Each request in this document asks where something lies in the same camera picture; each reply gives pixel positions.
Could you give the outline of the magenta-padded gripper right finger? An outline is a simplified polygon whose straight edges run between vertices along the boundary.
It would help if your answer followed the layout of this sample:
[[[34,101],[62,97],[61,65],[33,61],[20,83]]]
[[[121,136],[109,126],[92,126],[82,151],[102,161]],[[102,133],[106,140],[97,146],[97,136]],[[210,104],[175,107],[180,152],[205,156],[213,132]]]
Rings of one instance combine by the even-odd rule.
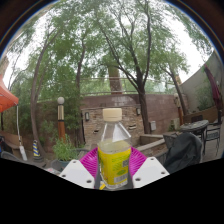
[[[157,181],[169,172],[155,157],[146,157],[132,148],[129,158],[128,188],[136,189]]]

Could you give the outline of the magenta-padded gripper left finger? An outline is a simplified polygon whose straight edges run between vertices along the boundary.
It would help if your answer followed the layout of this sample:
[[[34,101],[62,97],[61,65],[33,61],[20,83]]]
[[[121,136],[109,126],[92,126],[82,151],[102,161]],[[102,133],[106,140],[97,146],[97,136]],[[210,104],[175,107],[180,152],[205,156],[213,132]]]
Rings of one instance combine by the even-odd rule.
[[[97,149],[92,149],[80,160],[71,160],[60,177],[84,188],[98,189],[100,174]]]

